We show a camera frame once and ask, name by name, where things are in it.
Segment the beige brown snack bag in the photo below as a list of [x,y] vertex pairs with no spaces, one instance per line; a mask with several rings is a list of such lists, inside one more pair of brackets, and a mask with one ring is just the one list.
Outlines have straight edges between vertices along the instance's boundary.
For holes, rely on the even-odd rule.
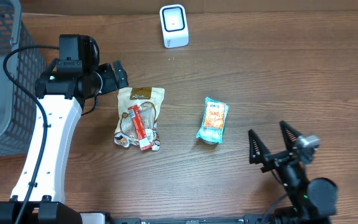
[[156,87],[126,87],[119,90],[117,96],[119,121],[114,132],[114,142],[122,147],[131,145],[139,147],[134,123],[128,112],[128,107],[137,105],[147,137],[152,145],[151,149],[144,151],[158,151],[160,139],[157,132],[157,120],[164,96],[165,90]]

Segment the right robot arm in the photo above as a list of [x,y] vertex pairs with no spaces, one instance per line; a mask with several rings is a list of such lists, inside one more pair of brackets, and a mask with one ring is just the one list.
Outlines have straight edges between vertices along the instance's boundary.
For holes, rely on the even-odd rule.
[[248,215],[255,223],[330,223],[336,214],[338,187],[330,179],[309,180],[306,166],[311,164],[320,145],[319,137],[305,136],[286,121],[280,122],[286,149],[272,154],[250,129],[249,163],[262,164],[263,173],[270,172],[284,188],[285,195],[277,199],[263,215]]

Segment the teal snack packet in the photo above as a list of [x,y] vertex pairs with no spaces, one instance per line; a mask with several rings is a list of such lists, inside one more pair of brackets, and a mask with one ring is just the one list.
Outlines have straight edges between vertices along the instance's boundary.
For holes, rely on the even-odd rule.
[[227,113],[229,111],[229,105],[224,103],[226,105],[226,107],[225,107],[225,113],[224,113],[223,128],[222,129],[207,128],[204,126],[204,118],[205,118],[206,104],[209,101],[223,103],[221,101],[214,100],[210,97],[205,98],[203,120],[202,120],[201,127],[200,127],[196,137],[201,138],[205,143],[208,143],[208,144],[221,144],[223,142],[223,134],[224,134],[224,130],[225,130],[225,122],[226,122],[226,118],[227,118]]

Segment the orange small snack packet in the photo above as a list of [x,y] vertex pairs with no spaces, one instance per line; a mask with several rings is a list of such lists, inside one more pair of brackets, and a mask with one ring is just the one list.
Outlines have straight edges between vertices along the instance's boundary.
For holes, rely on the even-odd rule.
[[224,125],[224,103],[209,101],[206,104],[204,126],[207,128],[222,129]]

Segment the red stick snack packet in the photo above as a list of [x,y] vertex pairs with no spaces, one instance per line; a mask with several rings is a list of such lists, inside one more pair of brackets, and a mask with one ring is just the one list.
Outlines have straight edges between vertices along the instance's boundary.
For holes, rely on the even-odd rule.
[[132,122],[134,123],[135,133],[137,135],[140,149],[142,151],[146,149],[151,149],[152,145],[147,137],[147,133],[145,131],[142,118],[140,116],[139,107],[137,105],[130,106],[128,107],[128,112],[130,114]]

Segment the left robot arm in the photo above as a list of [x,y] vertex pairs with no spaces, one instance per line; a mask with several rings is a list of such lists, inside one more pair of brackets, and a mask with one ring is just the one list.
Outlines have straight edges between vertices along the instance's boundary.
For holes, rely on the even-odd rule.
[[99,62],[99,47],[87,35],[59,36],[59,57],[35,81],[31,93],[7,69],[19,47],[2,63],[4,73],[37,106],[24,168],[9,201],[0,202],[0,223],[112,223],[108,212],[77,212],[65,205],[65,171],[74,130],[85,101],[127,87],[120,61]]

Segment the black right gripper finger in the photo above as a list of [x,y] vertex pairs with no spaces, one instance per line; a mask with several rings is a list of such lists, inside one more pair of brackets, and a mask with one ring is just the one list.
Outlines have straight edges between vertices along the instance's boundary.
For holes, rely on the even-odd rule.
[[265,158],[270,155],[270,151],[260,140],[253,129],[248,131],[249,135],[249,162],[251,164],[264,163]]
[[293,128],[292,126],[290,126],[286,121],[281,120],[279,122],[280,124],[280,129],[282,132],[282,136],[283,136],[283,140],[286,146],[286,149],[288,151],[292,151],[293,150],[293,146],[295,145],[296,140],[298,139],[299,136],[301,136],[302,134],[297,131],[295,128]]

